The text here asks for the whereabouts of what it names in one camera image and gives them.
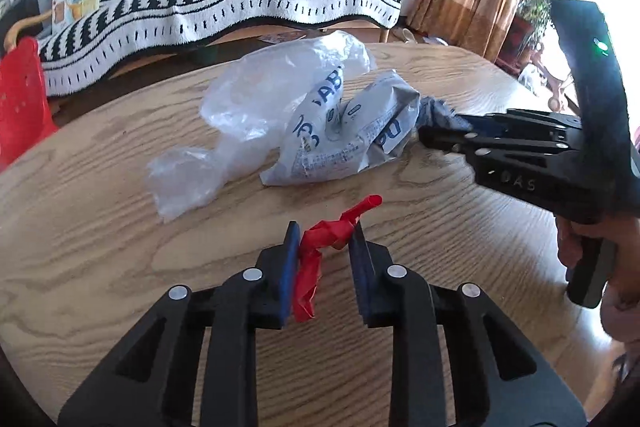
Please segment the clear plastic bag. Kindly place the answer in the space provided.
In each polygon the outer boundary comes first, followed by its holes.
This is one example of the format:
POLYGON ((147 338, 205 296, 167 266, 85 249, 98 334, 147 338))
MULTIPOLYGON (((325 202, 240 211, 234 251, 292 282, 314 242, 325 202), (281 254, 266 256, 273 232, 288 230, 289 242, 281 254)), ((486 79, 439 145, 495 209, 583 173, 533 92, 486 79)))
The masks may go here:
POLYGON ((376 69, 367 47, 345 31, 267 46, 229 65, 202 98, 200 116, 217 131, 211 148, 176 146, 148 165, 148 187, 165 222, 208 205, 224 184, 265 164, 297 106, 326 76, 354 79, 376 69))

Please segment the red plastic stool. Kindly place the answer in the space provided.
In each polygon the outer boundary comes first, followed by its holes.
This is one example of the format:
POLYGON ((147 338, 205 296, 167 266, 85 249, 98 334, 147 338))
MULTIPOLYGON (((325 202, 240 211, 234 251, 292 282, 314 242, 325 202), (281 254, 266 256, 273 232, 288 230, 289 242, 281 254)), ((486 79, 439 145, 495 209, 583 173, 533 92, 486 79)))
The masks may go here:
POLYGON ((22 39, 1 59, 1 169, 58 131, 44 87, 35 38, 22 39))

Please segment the white blue wrapper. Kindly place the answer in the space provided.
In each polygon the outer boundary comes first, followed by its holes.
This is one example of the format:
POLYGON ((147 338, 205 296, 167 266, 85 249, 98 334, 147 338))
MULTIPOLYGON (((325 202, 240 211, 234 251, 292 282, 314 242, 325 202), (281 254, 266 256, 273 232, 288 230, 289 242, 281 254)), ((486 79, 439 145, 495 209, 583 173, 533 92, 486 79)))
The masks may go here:
POLYGON ((344 179, 401 155, 422 126, 468 133, 469 121, 442 100, 409 86, 386 70, 345 101, 344 68, 318 82, 295 109, 279 158, 260 174, 267 186, 344 179))

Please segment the red wrapper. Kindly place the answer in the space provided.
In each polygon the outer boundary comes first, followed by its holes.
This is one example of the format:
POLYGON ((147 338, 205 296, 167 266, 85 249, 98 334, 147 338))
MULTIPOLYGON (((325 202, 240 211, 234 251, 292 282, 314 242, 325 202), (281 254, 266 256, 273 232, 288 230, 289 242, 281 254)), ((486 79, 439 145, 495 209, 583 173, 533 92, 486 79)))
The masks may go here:
POLYGON ((321 220, 307 229, 300 241, 295 275, 292 311, 297 323, 314 318, 314 296, 321 279, 322 254, 326 248, 340 251, 354 234, 363 213, 383 202, 382 196, 371 194, 352 208, 346 209, 336 220, 321 220))

